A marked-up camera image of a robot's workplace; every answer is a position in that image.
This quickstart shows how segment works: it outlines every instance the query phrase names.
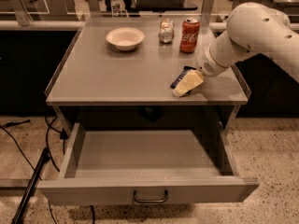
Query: black pole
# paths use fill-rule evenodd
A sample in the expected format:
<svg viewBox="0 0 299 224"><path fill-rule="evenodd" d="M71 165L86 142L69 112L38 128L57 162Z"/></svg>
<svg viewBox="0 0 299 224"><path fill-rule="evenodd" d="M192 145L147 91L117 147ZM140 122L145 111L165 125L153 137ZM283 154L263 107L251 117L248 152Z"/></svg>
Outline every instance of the black pole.
<svg viewBox="0 0 299 224"><path fill-rule="evenodd" d="M40 155L39 161L36 165L36 170L31 176L31 179L28 183L28 186L26 188L26 191L24 192L24 195L22 196L19 208L16 212L15 217L12 219L11 223L12 224L20 224L22 223L22 216L26 210L27 204L33 195L33 193L36 190L36 182L39 178L39 174L44 166L44 164L49 161L49 149L47 147L44 148L42 154Z"/></svg>

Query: drawer handle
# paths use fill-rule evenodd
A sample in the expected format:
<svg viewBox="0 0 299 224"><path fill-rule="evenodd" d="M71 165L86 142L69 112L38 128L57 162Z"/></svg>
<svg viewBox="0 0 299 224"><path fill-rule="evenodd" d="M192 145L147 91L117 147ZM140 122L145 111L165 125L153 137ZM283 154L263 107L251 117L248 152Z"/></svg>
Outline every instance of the drawer handle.
<svg viewBox="0 0 299 224"><path fill-rule="evenodd" d="M134 191L134 201L142 204L165 203L168 199L168 190L164 191L164 197L160 200L140 200L137 198L137 191Z"/></svg>

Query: red can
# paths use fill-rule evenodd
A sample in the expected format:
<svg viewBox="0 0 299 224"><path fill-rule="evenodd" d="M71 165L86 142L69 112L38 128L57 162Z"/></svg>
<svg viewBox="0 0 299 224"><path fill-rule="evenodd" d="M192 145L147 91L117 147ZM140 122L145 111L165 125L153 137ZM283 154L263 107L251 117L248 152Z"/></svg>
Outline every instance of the red can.
<svg viewBox="0 0 299 224"><path fill-rule="evenodd" d="M186 53L195 51L197 45L197 37L199 33L199 20L188 18L183 22L182 37L179 49Z"/></svg>

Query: tin can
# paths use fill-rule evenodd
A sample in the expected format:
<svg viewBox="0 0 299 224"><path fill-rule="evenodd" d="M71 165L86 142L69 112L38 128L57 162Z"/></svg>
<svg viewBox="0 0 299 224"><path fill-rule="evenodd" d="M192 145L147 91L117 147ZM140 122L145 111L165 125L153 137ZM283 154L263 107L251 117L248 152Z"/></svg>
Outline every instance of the tin can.
<svg viewBox="0 0 299 224"><path fill-rule="evenodd" d="M182 37L179 49L186 53L195 51L197 45L197 37L199 33L199 20L188 18L183 22Z"/></svg>
<svg viewBox="0 0 299 224"><path fill-rule="evenodd" d="M159 38L162 43L171 43L175 37L175 23L170 19L160 22Z"/></svg>

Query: white robotic arm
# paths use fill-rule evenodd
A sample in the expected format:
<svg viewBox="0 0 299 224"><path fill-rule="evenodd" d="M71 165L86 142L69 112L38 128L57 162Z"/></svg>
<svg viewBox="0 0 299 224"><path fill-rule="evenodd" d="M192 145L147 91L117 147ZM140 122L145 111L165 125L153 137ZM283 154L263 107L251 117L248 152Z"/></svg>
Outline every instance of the white robotic arm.
<svg viewBox="0 0 299 224"><path fill-rule="evenodd" d="M284 13L256 3L236 7L227 28L197 57L206 77L224 72L232 64L258 53L270 58L299 82L299 34Z"/></svg>

